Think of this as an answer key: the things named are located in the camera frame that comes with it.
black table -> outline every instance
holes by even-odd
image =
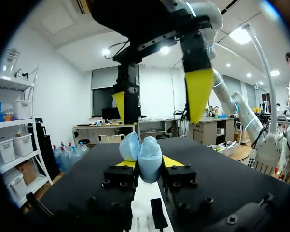
[[[260,202],[267,193],[274,195],[277,209],[283,206],[287,198],[290,185],[193,140],[181,137],[159,140],[158,143],[164,155],[183,164],[191,164],[197,172],[198,194],[193,197],[214,199],[210,214],[192,222],[194,231],[219,221],[249,202]],[[121,161],[119,144],[96,145],[46,191],[41,202],[53,212],[66,209],[69,203],[85,208],[88,198],[98,190],[103,180],[103,171],[110,164]],[[166,208],[174,231],[183,231],[172,217],[173,208],[167,203]],[[34,209],[27,215],[36,222],[42,220]]]

yellow tab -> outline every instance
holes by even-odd
[[[123,161],[123,162],[121,162],[121,163],[118,163],[118,164],[116,164],[116,166],[129,166],[129,167],[132,167],[133,169],[135,168],[135,161],[127,161],[127,160],[125,160],[125,161]]]
[[[185,74],[186,88],[188,92],[190,121],[198,123],[209,99],[213,83],[213,69],[201,69]]]
[[[184,166],[184,164],[182,163],[179,163],[173,159],[171,159],[170,157],[167,157],[167,156],[163,156],[163,160],[164,160],[164,164],[165,164],[165,167],[168,168],[168,167],[171,167],[173,165],[175,166]]]
[[[115,93],[112,96],[115,98],[122,124],[124,124],[124,92]]]

drawer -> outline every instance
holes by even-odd
[[[195,123],[193,125],[194,125],[194,130],[204,131],[204,124],[203,123]]]
[[[199,143],[203,143],[203,133],[197,130],[194,130],[193,140],[198,141]]]

computer monitor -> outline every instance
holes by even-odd
[[[103,119],[120,119],[118,108],[103,108],[102,109],[102,117]]]

ceiling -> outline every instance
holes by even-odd
[[[50,42],[58,54],[81,71],[116,66],[106,60],[102,49],[123,42],[125,37],[94,21],[90,14],[81,14],[71,4],[73,0],[44,0],[28,18],[29,26]],[[232,0],[211,0],[222,11]],[[262,12],[257,0],[239,0],[223,15],[224,25],[216,38],[217,57],[213,66],[221,74],[254,85],[266,82],[262,63],[252,42],[240,45],[228,36],[234,29],[249,22],[263,46],[271,70],[279,70],[275,83],[285,83],[290,71],[284,55],[290,51],[282,25],[269,20]],[[180,45],[171,47],[168,55],[155,53],[143,59],[143,64],[156,67],[173,67],[182,57]]]

